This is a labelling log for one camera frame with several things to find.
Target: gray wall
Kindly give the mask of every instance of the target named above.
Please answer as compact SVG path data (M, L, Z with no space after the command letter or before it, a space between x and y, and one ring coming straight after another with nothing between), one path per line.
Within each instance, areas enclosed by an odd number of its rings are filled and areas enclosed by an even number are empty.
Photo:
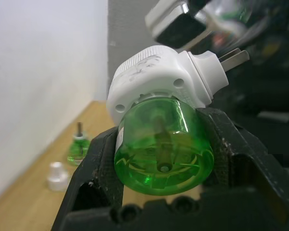
M109 86L122 62L156 44L145 26L144 18L157 3L158 0L108 1Z

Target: white wall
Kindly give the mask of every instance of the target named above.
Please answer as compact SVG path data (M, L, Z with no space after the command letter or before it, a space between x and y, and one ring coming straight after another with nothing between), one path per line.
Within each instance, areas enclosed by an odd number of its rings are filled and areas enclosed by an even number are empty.
M0 0L0 193L106 98L106 43L106 0Z

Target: small green bottle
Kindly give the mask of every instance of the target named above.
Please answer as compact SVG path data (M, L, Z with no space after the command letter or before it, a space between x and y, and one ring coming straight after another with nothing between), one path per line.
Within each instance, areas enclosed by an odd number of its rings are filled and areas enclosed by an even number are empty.
M67 160L73 165L80 165L82 160L85 158L90 141L86 138L85 134L82 132L82 124L77 123L78 131L77 134L73 136L74 140L69 147L69 152Z
M149 195L171 195L204 181L214 158L192 107L177 99L153 98L124 116L114 163L127 187Z

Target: wooden floor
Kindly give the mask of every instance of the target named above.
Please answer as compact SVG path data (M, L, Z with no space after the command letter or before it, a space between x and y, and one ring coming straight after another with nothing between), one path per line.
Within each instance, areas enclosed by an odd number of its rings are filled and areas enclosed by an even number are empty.
M76 167L67 163L66 154L76 132L76 123L82 122L91 138L114 126L105 103L92 102L81 115L69 125L44 154L0 197L0 231L49 231L61 205L64 192L53 192L47 188L46 177L49 164L64 163L73 174ZM184 194L195 199L200 189L194 188ZM171 201L175 195L166 197ZM160 198L124 189L123 203L137 203Z

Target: white plastic cap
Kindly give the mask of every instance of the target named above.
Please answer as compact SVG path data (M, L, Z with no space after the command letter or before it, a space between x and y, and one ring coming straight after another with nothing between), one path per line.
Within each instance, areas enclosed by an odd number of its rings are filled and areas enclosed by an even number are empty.
M63 168L63 164L61 162L52 162L50 164L50 174L47 178L48 187L53 191L65 191L69 181L69 174Z
M220 61L216 54L210 51L206 51L200 55L193 55L191 52L188 54L195 65L210 98L213 99L213 95L217 91L229 84Z

